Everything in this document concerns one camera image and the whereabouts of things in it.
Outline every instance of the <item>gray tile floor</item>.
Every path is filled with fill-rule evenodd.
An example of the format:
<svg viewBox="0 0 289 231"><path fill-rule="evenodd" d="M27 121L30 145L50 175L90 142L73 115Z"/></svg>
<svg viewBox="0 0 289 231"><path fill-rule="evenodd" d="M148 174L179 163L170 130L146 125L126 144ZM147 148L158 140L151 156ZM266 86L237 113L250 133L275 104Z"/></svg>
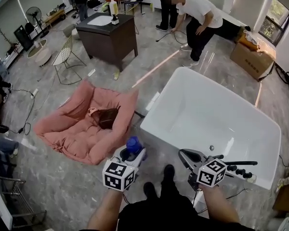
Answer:
<svg viewBox="0 0 289 231"><path fill-rule="evenodd" d="M92 84L118 91L128 91L143 75L176 52L180 44L175 41L173 35L166 36L160 42L155 41L165 34L155 29L155 25L160 22L160 12L152 13L147 6L144 6L144 11L144 16L140 14L140 11L137 11L135 16L135 24L140 32L137 35L139 55L134 58L133 52L131 52L124 59L125 69L117 81L114 80L116 67L98 59L90 60L80 41L74 41L73 51L87 66L75 67L77 73L85 78L91 70L95 69L96 72L88 77ZM30 91L35 88L39 89L32 114L28 119L32 125L64 103L78 85L60 85L51 65L55 55L66 41L60 30L76 21L69 16L54 26L53 31L46 36L53 57L44 68L36 66L34 61L27 59L27 53L23 53L10 69L8 80L13 83L14 89ZM186 36L177 33L177 39L184 42ZM233 48L233 43L214 36L205 47L199 66L194 67L193 70L255 104L260 84L229 59ZM137 88L140 89L137 103L139 112L146 113L145 107L154 94L162 91L174 70L187 57L189 57L187 53L179 51L137 85ZM72 57L71 64L76 64L76 62L76 58ZM71 70L65 70L64 67L60 68L60 76L66 82L77 78ZM32 102L27 93L13 92L3 109L3 123L12 130L18 131L24 125ZM282 130L281 155L287 163L289 159L289 89L281 82L275 71L262 81L259 108L280 125ZM132 135L142 138L139 130L141 121L135 117L132 122ZM27 181L24 191L30 201L47 210L47 226L56 231L85 228L90 215L98 207L106 191L102 184L103 163L99 166L89 166L72 161L46 146L33 131L27 136L10 133L9 137L21 143L15 175ZM175 165L175 180L181 194L187 195L192 200L194 192L187 183L188 172L179 161L177 154L165 153L149 145L148 159L140 168L141 175L126 192L128 200L133 203L145 198L142 187L146 181L153 182L159 192L162 170L168 163ZM255 229L263 230L265 228L268 219L274 215L272 211L275 200L273 189L283 172L284 168L280 162L271 191L254 187L253 191L242 192L239 196L230 199L239 212L242 224ZM226 196L231 196L242 189L241 182L224 186ZM202 209L203 206L199 204L197 210Z"/></svg>

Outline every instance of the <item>sofa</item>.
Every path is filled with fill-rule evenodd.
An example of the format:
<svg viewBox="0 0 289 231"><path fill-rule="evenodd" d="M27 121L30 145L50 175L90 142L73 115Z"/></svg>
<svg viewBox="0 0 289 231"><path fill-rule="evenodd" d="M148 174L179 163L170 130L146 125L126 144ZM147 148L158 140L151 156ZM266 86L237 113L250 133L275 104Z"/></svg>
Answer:
<svg viewBox="0 0 289 231"><path fill-rule="evenodd" d="M119 93L83 80L64 105L36 123L34 132L68 158L98 165L127 142L137 98L138 90ZM101 129L89 108L118 108L112 129Z"/></svg>

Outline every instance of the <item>black knob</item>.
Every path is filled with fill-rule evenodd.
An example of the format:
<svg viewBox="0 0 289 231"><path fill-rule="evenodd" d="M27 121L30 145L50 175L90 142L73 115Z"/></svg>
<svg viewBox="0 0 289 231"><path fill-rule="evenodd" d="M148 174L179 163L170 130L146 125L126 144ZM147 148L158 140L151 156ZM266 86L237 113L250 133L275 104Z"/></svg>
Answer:
<svg viewBox="0 0 289 231"><path fill-rule="evenodd" d="M236 174L237 174L237 175L243 175L243 174L245 174L245 169L237 169L237 170L236 170Z"/></svg>
<svg viewBox="0 0 289 231"><path fill-rule="evenodd" d="M243 174L243 178L252 178L252 173L245 173Z"/></svg>
<svg viewBox="0 0 289 231"><path fill-rule="evenodd" d="M236 169L237 169L237 166L236 166L236 165L229 165L229 166L227 167L227 170L228 170L228 171L236 171Z"/></svg>

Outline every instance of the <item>metal rack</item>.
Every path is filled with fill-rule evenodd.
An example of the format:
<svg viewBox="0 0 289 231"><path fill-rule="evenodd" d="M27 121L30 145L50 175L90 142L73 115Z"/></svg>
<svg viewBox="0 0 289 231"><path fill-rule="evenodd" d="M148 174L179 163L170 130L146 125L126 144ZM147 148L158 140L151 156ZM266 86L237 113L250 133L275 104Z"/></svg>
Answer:
<svg viewBox="0 0 289 231"><path fill-rule="evenodd" d="M11 216L13 218L13 229L38 225L44 222L47 213L46 210L40 212L34 211L21 192L21 189L26 182L25 180L11 179L0 176L0 182L2 187L1 193L5 198L7 207L10 204L12 204L14 207L13 210L10 210L8 207L9 211L12 212Z"/></svg>

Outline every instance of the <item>hand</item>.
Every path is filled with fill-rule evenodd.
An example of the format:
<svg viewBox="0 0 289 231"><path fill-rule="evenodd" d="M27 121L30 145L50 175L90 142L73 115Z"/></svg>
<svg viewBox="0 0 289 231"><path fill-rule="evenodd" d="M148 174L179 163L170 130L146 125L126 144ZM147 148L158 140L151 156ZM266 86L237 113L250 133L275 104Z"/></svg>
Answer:
<svg viewBox="0 0 289 231"><path fill-rule="evenodd" d="M196 31L196 35L200 35L206 29L205 26L199 26Z"/></svg>

